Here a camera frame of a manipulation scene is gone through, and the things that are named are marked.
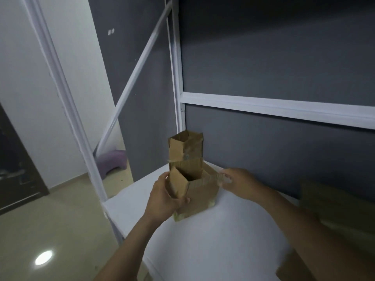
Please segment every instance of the person's left hand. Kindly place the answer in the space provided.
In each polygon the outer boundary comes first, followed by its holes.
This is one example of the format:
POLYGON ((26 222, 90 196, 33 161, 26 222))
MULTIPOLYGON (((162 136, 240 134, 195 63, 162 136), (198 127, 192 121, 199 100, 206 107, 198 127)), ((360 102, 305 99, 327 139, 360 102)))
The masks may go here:
POLYGON ((190 202, 190 198, 171 198, 168 194, 165 184, 169 172, 163 173, 155 181, 148 199, 144 215, 152 222, 162 224, 173 212, 190 202))

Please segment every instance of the forearm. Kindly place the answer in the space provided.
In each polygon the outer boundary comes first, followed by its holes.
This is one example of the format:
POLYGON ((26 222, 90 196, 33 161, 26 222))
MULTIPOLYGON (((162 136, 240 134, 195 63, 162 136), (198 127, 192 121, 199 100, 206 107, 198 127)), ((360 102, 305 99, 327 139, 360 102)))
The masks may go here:
POLYGON ((120 248, 100 271, 95 281, 136 280, 144 250, 155 230, 160 226, 146 216, 136 223, 120 248))
POLYGON ((258 203, 272 216, 318 281, 374 280, 366 256, 275 190, 265 189, 258 203))

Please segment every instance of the open cardboard box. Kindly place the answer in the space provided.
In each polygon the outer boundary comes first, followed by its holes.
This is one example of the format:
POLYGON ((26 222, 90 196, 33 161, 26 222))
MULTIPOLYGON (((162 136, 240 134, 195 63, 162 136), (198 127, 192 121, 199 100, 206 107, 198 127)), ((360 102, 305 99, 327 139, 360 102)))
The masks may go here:
POLYGON ((172 197, 189 197, 190 203, 173 214, 176 222, 204 211, 215 205, 218 181, 223 174, 217 173, 203 162, 203 158, 169 163, 168 192, 172 197))
POLYGON ((184 130, 170 138, 169 161, 184 161, 202 157, 203 133, 184 130))

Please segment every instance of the hand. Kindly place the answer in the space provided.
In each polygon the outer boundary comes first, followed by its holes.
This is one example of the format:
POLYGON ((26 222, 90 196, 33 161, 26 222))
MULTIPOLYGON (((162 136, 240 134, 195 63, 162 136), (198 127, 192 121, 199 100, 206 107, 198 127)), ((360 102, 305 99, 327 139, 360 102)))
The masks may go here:
POLYGON ((190 198, 187 197, 177 199, 170 197, 165 188, 168 175, 169 172, 165 172, 155 181, 144 212, 145 217, 158 225, 161 225, 162 222, 171 217, 178 208, 190 202, 190 198))
POLYGON ((221 173, 229 177, 231 183, 222 183, 220 187, 232 192, 238 197, 259 203, 265 192, 270 190, 267 186, 257 180, 254 175, 245 169, 231 168, 222 170, 221 173))

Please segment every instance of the white wall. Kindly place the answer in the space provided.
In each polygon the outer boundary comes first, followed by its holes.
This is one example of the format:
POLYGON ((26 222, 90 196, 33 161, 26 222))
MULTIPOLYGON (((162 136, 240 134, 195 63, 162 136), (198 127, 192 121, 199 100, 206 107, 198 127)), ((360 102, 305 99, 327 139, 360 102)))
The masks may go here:
MULTIPOLYGON (((40 0, 92 149, 114 103, 87 0, 40 0)), ((45 184, 86 166, 20 0, 0 0, 0 102, 45 184)), ((106 150, 123 147, 119 126, 106 150)))

